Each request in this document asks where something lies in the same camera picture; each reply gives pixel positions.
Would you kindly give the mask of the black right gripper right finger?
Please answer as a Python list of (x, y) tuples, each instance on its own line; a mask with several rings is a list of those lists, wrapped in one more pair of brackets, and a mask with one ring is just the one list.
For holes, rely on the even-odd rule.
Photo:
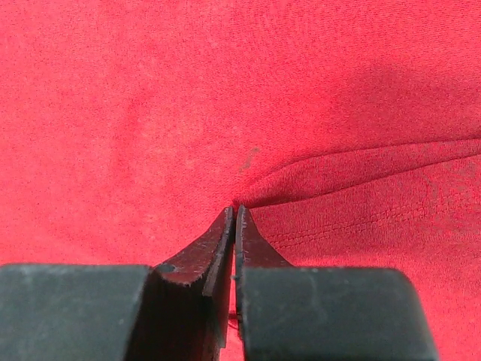
[(247, 360), (436, 360), (412, 282), (394, 268), (296, 267), (239, 207), (236, 313)]

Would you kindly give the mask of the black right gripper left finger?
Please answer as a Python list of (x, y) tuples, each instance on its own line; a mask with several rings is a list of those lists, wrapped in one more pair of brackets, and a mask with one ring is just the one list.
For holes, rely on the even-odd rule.
[(233, 210), (158, 266), (1, 268), (3, 360), (217, 360), (226, 343)]

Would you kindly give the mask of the bright red t shirt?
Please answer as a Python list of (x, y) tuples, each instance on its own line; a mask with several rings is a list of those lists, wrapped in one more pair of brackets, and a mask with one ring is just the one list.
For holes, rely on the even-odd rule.
[(1, 3), (2, 263), (155, 265), (229, 205), (478, 360), (480, 3)]

